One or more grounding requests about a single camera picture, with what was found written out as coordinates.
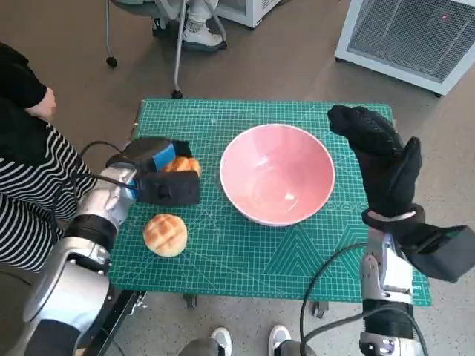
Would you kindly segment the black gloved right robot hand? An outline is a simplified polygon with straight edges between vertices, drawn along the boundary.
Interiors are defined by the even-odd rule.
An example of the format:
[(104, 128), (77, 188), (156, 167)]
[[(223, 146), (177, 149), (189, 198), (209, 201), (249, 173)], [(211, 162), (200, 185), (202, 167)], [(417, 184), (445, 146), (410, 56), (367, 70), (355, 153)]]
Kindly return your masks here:
[(409, 212), (422, 166), (419, 138), (403, 142), (385, 117), (362, 106), (333, 105), (327, 116), (356, 155), (370, 210), (388, 218)]

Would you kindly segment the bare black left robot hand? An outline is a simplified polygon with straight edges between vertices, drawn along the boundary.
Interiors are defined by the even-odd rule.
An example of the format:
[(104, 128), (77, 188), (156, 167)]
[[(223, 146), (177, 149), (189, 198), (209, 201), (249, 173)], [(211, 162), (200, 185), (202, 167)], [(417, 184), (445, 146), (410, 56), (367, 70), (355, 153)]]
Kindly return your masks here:
[(160, 172), (175, 158), (192, 158), (189, 142), (161, 136), (146, 136), (131, 141), (121, 154), (113, 155), (106, 167), (136, 171), (135, 177)]

